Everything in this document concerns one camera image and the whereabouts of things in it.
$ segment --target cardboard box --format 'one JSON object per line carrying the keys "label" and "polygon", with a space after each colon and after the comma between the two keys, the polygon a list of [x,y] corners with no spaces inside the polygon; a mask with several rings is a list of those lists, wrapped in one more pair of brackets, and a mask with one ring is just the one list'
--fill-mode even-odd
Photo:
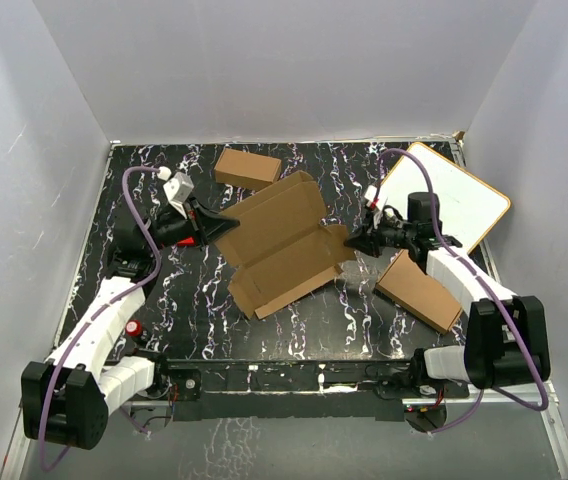
{"label": "cardboard box", "polygon": [[306,172],[295,172],[223,211],[236,228],[216,242],[237,271],[229,292],[249,318],[264,318],[342,273],[355,260],[345,225],[322,226],[326,206]]}
{"label": "cardboard box", "polygon": [[215,169],[215,181],[249,190],[262,190],[280,177],[279,158],[225,148]]}
{"label": "cardboard box", "polygon": [[437,280],[429,277],[402,250],[376,288],[440,333],[447,333],[462,314],[462,306]]}

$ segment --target black marble tabletop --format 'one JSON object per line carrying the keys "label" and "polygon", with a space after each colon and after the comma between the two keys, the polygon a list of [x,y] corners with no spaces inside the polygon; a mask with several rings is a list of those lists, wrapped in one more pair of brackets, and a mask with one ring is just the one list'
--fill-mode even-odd
{"label": "black marble tabletop", "polygon": [[[428,145],[452,159],[447,141]],[[354,228],[360,220],[362,190],[378,178],[377,156],[406,142],[233,144],[232,148],[281,158],[282,176],[310,173],[328,206],[326,223]],[[122,198],[121,177],[132,165],[168,166],[188,173],[201,203],[217,210],[247,198],[251,191],[215,183],[213,166],[224,145],[144,145],[115,147],[88,236],[62,330],[64,339],[94,298],[104,275],[106,247],[112,239],[113,213]],[[382,166],[385,174],[399,158]],[[134,198],[159,205],[160,184],[151,176],[131,177]],[[389,299],[373,291],[394,252],[378,259],[358,254],[342,265],[333,282],[262,321],[247,319],[227,290],[233,268],[214,246],[165,250],[160,279],[135,318],[153,337],[149,348],[170,358],[190,359],[402,359],[418,347],[464,342],[465,319],[440,335]],[[474,259],[483,266],[479,253]],[[121,337],[113,358],[127,347]]]}

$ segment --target gray wall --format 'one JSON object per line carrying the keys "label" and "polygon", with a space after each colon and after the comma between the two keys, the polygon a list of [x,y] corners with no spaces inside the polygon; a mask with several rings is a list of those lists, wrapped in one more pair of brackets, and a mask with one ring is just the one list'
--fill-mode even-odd
{"label": "gray wall", "polygon": [[505,283],[545,304],[568,431],[568,2],[540,2],[466,137],[470,169],[509,195],[490,236]]}
{"label": "gray wall", "polygon": [[33,4],[0,2],[0,468],[21,371],[51,346],[107,150]]}
{"label": "gray wall", "polygon": [[111,140],[466,129],[534,0],[35,0]]}

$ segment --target purple cable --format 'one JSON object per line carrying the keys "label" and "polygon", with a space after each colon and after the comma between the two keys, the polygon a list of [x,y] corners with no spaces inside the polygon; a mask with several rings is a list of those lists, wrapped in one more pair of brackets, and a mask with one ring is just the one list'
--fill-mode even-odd
{"label": "purple cable", "polygon": [[[544,388],[544,382],[542,381],[542,377],[540,377],[540,374],[537,371],[537,368],[535,367],[535,362],[533,361],[531,354],[528,352],[526,345],[524,344],[524,340],[522,339],[522,336],[520,335],[520,332],[517,330],[517,327],[515,326],[515,322],[513,322],[513,319],[509,315],[509,313],[506,310],[506,308],[504,307],[504,305],[502,305],[501,300],[498,298],[497,294],[493,291],[493,289],[486,283],[486,281],[483,278],[478,276],[478,272],[477,272],[477,270],[475,270],[473,265],[471,265],[471,263],[469,263],[465,258],[463,258],[463,257],[459,256],[457,253],[455,253],[455,251],[446,243],[446,241],[442,237],[442,232],[440,232],[440,227],[437,224],[437,220],[436,220],[437,219],[437,210],[435,208],[435,192],[433,191],[433,183],[431,182],[431,177],[428,175],[428,172],[426,171],[426,167],[424,167],[424,164],[415,155],[413,155],[411,152],[407,152],[406,150],[403,150],[401,148],[389,148],[387,150],[384,150],[377,158],[377,161],[379,162],[379,165],[380,165],[380,171],[381,171],[382,157],[384,157],[385,155],[390,155],[390,154],[394,154],[394,153],[398,154],[398,155],[403,155],[403,156],[409,158],[417,166],[417,168],[420,169],[420,172],[422,172],[422,175],[424,176],[424,180],[426,181],[426,188],[428,190],[429,196],[431,197],[431,219],[433,220],[433,231],[435,232],[435,237],[437,238],[438,242],[440,242],[440,245],[442,245],[442,247],[444,247],[444,249],[453,258],[455,258],[457,261],[459,261],[462,265],[464,265],[466,267],[466,269],[469,272],[471,272],[471,274],[473,274],[473,276],[475,277],[475,280],[477,280],[477,282],[480,284],[480,286],[484,289],[484,291],[487,293],[487,295],[491,298],[493,303],[495,303],[497,309],[499,310],[500,314],[502,315],[502,318],[504,318],[506,325],[508,325],[509,330],[513,334],[513,337],[515,338],[515,343],[517,343],[517,346],[519,347],[520,351],[522,352],[522,355],[524,356],[524,360],[526,361],[526,365],[528,366],[528,369],[531,372],[531,375],[533,376],[533,381],[535,382],[535,385],[537,386],[537,389],[540,392],[541,402],[540,402],[539,405],[527,402],[525,400],[522,400],[521,398],[516,397],[512,393],[501,389],[500,387],[495,387],[495,388],[493,388],[493,390],[495,390],[496,392],[499,392],[502,395],[510,398],[511,400],[519,403],[520,405],[523,405],[527,408],[530,408],[531,410],[535,410],[537,412],[542,412],[542,411],[546,410],[548,408],[548,395],[546,393],[546,389]],[[377,192],[375,194],[375,200],[377,200],[379,190],[380,190],[380,187],[381,187],[381,182],[382,182],[382,180],[380,179],[380,185],[378,186]],[[483,396],[483,394],[480,394],[478,396],[478,400],[471,407],[471,409],[468,412],[466,412],[464,415],[462,415],[460,418],[455,420],[455,422],[452,422],[451,426],[459,425],[464,420],[466,420],[471,415],[473,415],[475,413],[475,411],[477,410],[477,408],[479,407],[479,402],[481,401],[482,396]],[[441,427],[437,430],[434,430],[433,432],[438,432],[438,431],[441,432],[441,431],[446,430],[448,428],[450,428],[450,427],[445,425],[444,427]]]}
{"label": "purple cable", "polygon": [[[133,172],[159,173],[159,171],[160,171],[159,168],[153,168],[153,167],[130,167],[130,168],[126,169],[126,171],[124,172],[124,175],[122,176],[122,189],[124,191],[123,192],[124,193],[124,199],[126,200],[126,204],[128,205],[128,208],[131,210],[131,214],[133,215],[133,218],[135,219],[135,223],[137,223],[137,226],[142,231],[142,235],[144,235],[144,238],[146,239],[149,246],[151,247],[151,250],[153,251],[153,257],[155,257],[155,267],[153,268],[153,271],[146,278],[140,280],[138,283],[136,283],[135,285],[132,285],[130,288],[127,288],[122,293],[118,293],[113,298],[111,298],[107,304],[102,305],[100,308],[98,308],[95,311],[95,313],[93,315],[91,315],[92,321],[94,321],[97,317],[99,317],[109,306],[111,306],[112,304],[114,304],[116,302],[119,302],[122,298],[124,298],[125,296],[127,296],[131,292],[134,292],[138,288],[142,288],[148,282],[150,282],[155,277],[157,277],[157,275],[160,273],[160,269],[162,268],[162,256],[160,254],[159,249],[157,248],[157,245],[155,245],[155,242],[153,241],[153,237],[151,237],[151,234],[148,233],[147,228],[144,226],[144,221],[142,220],[142,217],[140,217],[140,214],[137,211],[137,209],[135,208],[135,204],[133,203],[133,199],[131,198],[131,193],[128,190],[128,177],[130,176],[131,173],[133,173]],[[48,420],[48,412],[51,408],[51,402],[52,402],[52,399],[53,399],[53,391],[55,390],[55,384],[57,383],[57,379],[60,376],[60,373],[62,371],[62,367],[64,366],[64,363],[68,359],[68,356],[70,355],[71,350],[73,350],[73,347],[75,347],[75,345],[77,345],[77,342],[80,340],[82,335],[84,335],[84,332],[86,332],[86,330],[88,329],[88,327],[90,325],[91,325],[90,323],[84,324],[82,326],[82,328],[80,328],[79,332],[77,332],[77,335],[75,335],[73,340],[68,344],[68,346],[66,347],[66,349],[62,353],[62,356],[60,357],[59,361],[57,362],[57,365],[55,366],[55,369],[53,370],[53,374],[51,375],[51,379],[48,382],[48,388],[46,389],[46,395],[44,396],[44,403],[42,404],[42,416],[40,417],[40,429],[39,429],[39,432],[37,434],[37,441],[39,442],[39,451],[40,451],[39,452],[40,453],[40,467],[45,472],[50,472],[51,470],[53,470],[57,466],[57,464],[60,462],[60,460],[62,460],[62,458],[64,458],[64,455],[66,455],[66,453],[68,452],[68,450],[70,448],[68,446],[66,448],[64,448],[64,450],[62,450],[62,452],[53,461],[52,464],[46,465],[46,449],[45,449],[46,422]]]}

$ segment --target purple hose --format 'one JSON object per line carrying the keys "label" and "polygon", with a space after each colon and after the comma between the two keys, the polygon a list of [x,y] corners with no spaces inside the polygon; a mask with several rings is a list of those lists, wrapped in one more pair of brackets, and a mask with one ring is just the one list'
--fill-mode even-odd
{"label": "purple hose", "polygon": [[[437,220],[436,220],[437,219],[437,210],[435,208],[436,200],[435,200],[435,193],[433,191],[433,183],[431,182],[431,177],[428,175],[428,172],[426,171],[424,164],[415,155],[413,155],[411,152],[407,152],[406,150],[403,150],[401,148],[389,148],[387,150],[384,150],[379,155],[379,157],[377,159],[379,164],[380,164],[380,169],[381,169],[381,164],[382,164],[382,157],[384,157],[385,155],[391,155],[391,154],[403,155],[403,156],[409,158],[417,166],[417,168],[420,169],[420,172],[422,172],[422,175],[424,176],[424,180],[426,181],[426,188],[427,188],[428,193],[431,197],[431,219],[433,221],[433,231],[435,232],[435,237],[440,242],[440,245],[442,245],[444,247],[444,249],[453,258],[455,258],[457,261],[459,261],[462,265],[464,265],[466,267],[466,269],[469,272],[471,272],[471,274],[473,274],[473,276],[475,277],[477,282],[484,289],[484,291],[487,293],[487,295],[491,298],[493,303],[495,303],[495,305],[497,306],[497,309],[499,310],[500,314],[502,315],[502,318],[504,318],[506,325],[508,325],[508,328],[511,331],[511,333],[513,333],[513,337],[515,338],[515,343],[517,343],[517,346],[519,347],[520,351],[522,352],[522,355],[524,356],[524,360],[526,361],[526,365],[528,366],[528,369],[531,372],[531,375],[533,376],[533,381],[535,382],[535,385],[537,386],[537,389],[540,392],[541,402],[540,402],[539,405],[527,402],[525,400],[522,400],[521,398],[516,397],[512,393],[506,392],[505,390],[503,390],[499,387],[495,387],[495,388],[493,388],[493,390],[495,390],[496,392],[499,392],[502,395],[510,398],[511,400],[519,403],[520,405],[523,405],[527,408],[530,408],[531,410],[535,410],[537,412],[542,412],[542,411],[546,410],[548,408],[548,395],[546,393],[546,389],[544,388],[544,382],[542,381],[542,377],[540,377],[540,374],[537,371],[537,368],[535,367],[535,362],[533,361],[531,354],[528,352],[526,345],[524,344],[524,340],[522,339],[522,336],[520,335],[520,332],[517,330],[517,327],[515,326],[515,322],[513,322],[513,319],[509,315],[509,313],[506,310],[506,308],[504,307],[504,305],[502,305],[501,300],[498,298],[497,294],[493,291],[493,289],[486,283],[486,281],[483,278],[478,276],[478,272],[477,272],[477,270],[475,270],[475,267],[473,267],[473,265],[471,263],[469,263],[465,258],[463,258],[463,257],[459,256],[457,253],[455,253],[455,251],[446,243],[446,241],[442,237],[442,232],[440,232],[440,227],[437,224]],[[378,186],[377,192],[375,194],[375,200],[377,200],[379,190],[380,190],[380,187]],[[479,404],[482,400],[482,396],[483,396],[483,394],[480,393],[480,395],[477,397],[475,404],[471,407],[471,409],[468,412],[466,412],[460,418],[458,418],[454,422],[451,422],[451,424],[449,424],[449,425],[445,425],[441,428],[438,428],[437,430],[433,430],[432,433],[437,433],[437,432],[441,432],[441,431],[444,431],[444,430],[448,430],[449,428],[451,428],[455,425],[459,425],[464,420],[468,419],[471,415],[473,415],[477,411]]]}
{"label": "purple hose", "polygon": [[[151,237],[151,234],[148,233],[147,228],[144,226],[144,221],[140,217],[140,214],[138,213],[137,209],[135,208],[135,204],[133,203],[133,199],[131,198],[131,193],[128,190],[128,177],[130,176],[131,173],[133,173],[133,172],[159,173],[159,171],[160,171],[159,168],[153,168],[153,167],[130,167],[130,168],[126,169],[126,171],[124,172],[124,175],[122,176],[122,190],[124,192],[124,199],[126,200],[126,204],[128,205],[128,208],[131,210],[131,214],[133,215],[133,218],[135,219],[135,223],[137,223],[137,226],[142,231],[142,235],[144,235],[144,238],[146,239],[149,246],[151,247],[151,250],[153,251],[153,257],[155,258],[155,267],[153,268],[153,271],[146,278],[139,281],[135,285],[132,285],[130,288],[127,288],[122,293],[115,295],[113,298],[111,298],[111,300],[109,300],[108,304],[102,305],[100,308],[98,308],[95,311],[95,313],[93,315],[91,315],[92,321],[94,321],[97,317],[99,317],[110,305],[112,305],[116,302],[119,302],[122,298],[124,298],[125,296],[127,296],[131,292],[134,292],[138,288],[142,288],[148,282],[150,282],[155,277],[157,277],[157,275],[160,273],[160,269],[162,268],[162,256],[160,254],[160,251],[157,248],[157,245],[155,245],[155,242],[153,241],[153,237]],[[51,408],[51,401],[53,399],[53,391],[55,390],[55,384],[57,382],[58,377],[60,376],[60,373],[62,371],[62,367],[64,366],[64,363],[66,362],[66,360],[68,359],[68,356],[71,353],[71,350],[73,349],[73,347],[75,345],[77,345],[77,342],[80,340],[82,335],[84,335],[84,332],[86,332],[86,330],[88,329],[88,327],[90,325],[91,325],[90,323],[84,324],[82,326],[82,328],[80,328],[79,332],[77,332],[77,335],[75,335],[73,340],[68,344],[68,346],[66,347],[66,349],[62,353],[62,356],[60,357],[59,361],[57,362],[57,365],[55,366],[55,369],[53,370],[53,374],[51,375],[51,379],[48,382],[48,387],[46,389],[46,395],[44,396],[44,403],[42,404],[42,416],[40,417],[40,429],[39,429],[39,432],[37,434],[37,441],[39,442],[39,451],[40,451],[39,452],[40,453],[40,467],[45,472],[50,472],[51,470],[53,470],[57,466],[57,464],[60,462],[60,460],[62,460],[64,455],[66,455],[66,453],[68,452],[68,450],[70,448],[68,446],[66,448],[64,448],[64,450],[62,450],[62,452],[53,461],[52,464],[46,465],[46,449],[45,449],[46,422],[48,420],[48,412]]]}

